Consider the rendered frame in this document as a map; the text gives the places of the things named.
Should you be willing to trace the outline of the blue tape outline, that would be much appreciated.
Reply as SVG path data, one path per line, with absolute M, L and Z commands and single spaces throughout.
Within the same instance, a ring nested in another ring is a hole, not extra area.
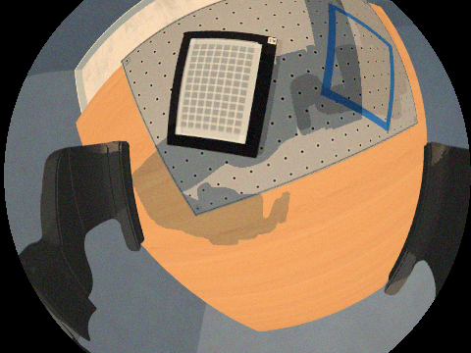
M 365 108 L 361 107 L 360 105 L 354 103 L 353 101 L 335 93 L 334 91 L 330 90 L 331 82 L 332 82 L 332 75 L 333 75 L 333 68 L 334 68 L 334 59 L 335 59 L 335 48 L 336 48 L 336 10 L 343 13 L 344 15 L 350 17 L 354 21 L 358 22 L 359 24 L 363 25 L 365 28 L 370 30 L 373 34 L 375 34 L 378 38 L 380 38 L 384 43 L 389 46 L 390 51 L 390 63 L 391 63 L 391 89 L 390 89 L 390 101 L 389 101 L 389 108 L 388 108 L 388 115 L 387 121 L 384 122 L 380 118 L 378 118 L 373 113 L 369 112 Z M 323 84 L 321 89 L 321 95 L 330 98 L 343 106 L 359 113 L 360 115 L 366 117 L 370 121 L 374 122 L 378 126 L 385 129 L 389 132 L 391 117 L 392 117 L 392 110 L 393 110 L 393 90 L 394 90 L 394 67 L 393 67 L 393 48 L 392 46 L 375 30 L 368 27 L 355 17 L 353 17 L 348 12 L 342 10 L 341 8 L 329 3 L 329 34 L 328 34 L 328 48 L 327 48 L 327 58 L 326 58 L 326 66 L 323 78 Z

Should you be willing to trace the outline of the black rectangular frame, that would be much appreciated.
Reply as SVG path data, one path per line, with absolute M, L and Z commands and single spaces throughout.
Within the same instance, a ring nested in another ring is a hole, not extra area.
M 188 46 L 192 38 L 239 39 L 254 41 L 262 44 L 245 144 L 219 139 L 176 134 L 183 69 Z M 274 67 L 277 40 L 278 39 L 275 37 L 236 31 L 204 30 L 185 32 L 177 60 L 172 87 L 168 119 L 167 144 L 257 158 Z

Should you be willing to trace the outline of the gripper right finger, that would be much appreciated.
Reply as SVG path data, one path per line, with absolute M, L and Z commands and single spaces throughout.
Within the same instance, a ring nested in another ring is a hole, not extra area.
M 471 185 L 469 149 L 431 142 L 424 145 L 423 173 L 414 218 L 385 287 L 397 294 L 416 263 L 426 261 L 436 297 L 457 255 L 465 229 Z M 435 299 L 436 299 L 435 297 Z

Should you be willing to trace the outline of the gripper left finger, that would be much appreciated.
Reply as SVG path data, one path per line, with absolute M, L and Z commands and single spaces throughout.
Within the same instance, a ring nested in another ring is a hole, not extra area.
M 19 255 L 34 291 L 79 341 L 90 341 L 96 307 L 84 240 L 94 227 L 117 220 L 130 251 L 144 241 L 136 208 L 130 145 L 126 141 L 67 147 L 46 159 L 40 197 L 42 237 Z

